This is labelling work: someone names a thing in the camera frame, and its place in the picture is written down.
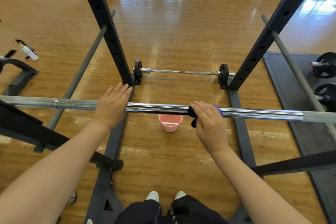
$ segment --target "blue cloth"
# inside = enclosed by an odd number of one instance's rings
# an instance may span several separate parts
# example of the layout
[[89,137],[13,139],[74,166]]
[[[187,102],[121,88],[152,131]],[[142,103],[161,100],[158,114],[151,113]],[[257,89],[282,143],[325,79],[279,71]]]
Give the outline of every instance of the blue cloth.
[[218,110],[218,111],[220,112],[220,114],[222,115],[222,117],[224,117],[222,111],[221,111],[217,106],[215,106],[215,105],[213,105],[213,106],[216,107],[217,110]]

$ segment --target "person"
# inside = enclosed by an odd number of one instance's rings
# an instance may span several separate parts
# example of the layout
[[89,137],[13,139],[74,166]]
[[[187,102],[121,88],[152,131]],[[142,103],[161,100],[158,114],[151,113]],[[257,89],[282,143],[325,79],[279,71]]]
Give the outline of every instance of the person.
[[[131,91],[127,84],[110,87],[99,99],[93,120],[80,133],[25,171],[2,192],[0,223],[57,221],[91,156],[107,133],[124,118]],[[228,145],[224,120],[216,107],[203,101],[195,101],[191,107],[198,116],[199,140],[240,196],[254,224],[311,224],[233,152]],[[227,222],[184,192],[177,194],[167,216],[162,216],[158,194],[153,191],[144,202],[129,205],[115,223]]]

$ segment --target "white shoe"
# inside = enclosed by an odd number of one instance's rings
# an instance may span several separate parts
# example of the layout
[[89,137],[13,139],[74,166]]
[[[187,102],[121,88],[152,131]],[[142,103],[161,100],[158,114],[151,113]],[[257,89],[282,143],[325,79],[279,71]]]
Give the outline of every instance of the white shoe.
[[176,197],[175,197],[175,200],[176,199],[179,199],[181,197],[184,197],[186,194],[183,192],[183,191],[179,191],[177,194],[176,194]]
[[156,191],[151,191],[151,192],[148,194],[146,200],[149,200],[149,199],[153,199],[153,200],[159,202],[159,194],[158,194],[158,192],[156,192]]

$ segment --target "hand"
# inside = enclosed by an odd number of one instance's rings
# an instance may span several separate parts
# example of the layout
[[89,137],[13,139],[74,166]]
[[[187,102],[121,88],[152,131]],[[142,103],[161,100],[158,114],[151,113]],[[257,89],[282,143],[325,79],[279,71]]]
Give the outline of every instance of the hand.
[[110,130],[121,122],[124,118],[124,108],[132,92],[132,87],[125,86],[120,82],[113,90],[111,86],[105,94],[99,99],[94,121],[109,126]]
[[210,155],[229,149],[226,127],[221,113],[203,101],[190,104],[197,114],[196,134]]

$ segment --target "bucket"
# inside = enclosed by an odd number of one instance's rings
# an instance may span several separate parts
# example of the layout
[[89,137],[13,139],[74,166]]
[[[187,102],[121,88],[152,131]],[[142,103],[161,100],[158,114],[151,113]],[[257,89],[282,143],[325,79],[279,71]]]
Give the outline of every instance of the bucket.
[[165,131],[174,132],[182,122],[183,115],[159,114],[159,120]]

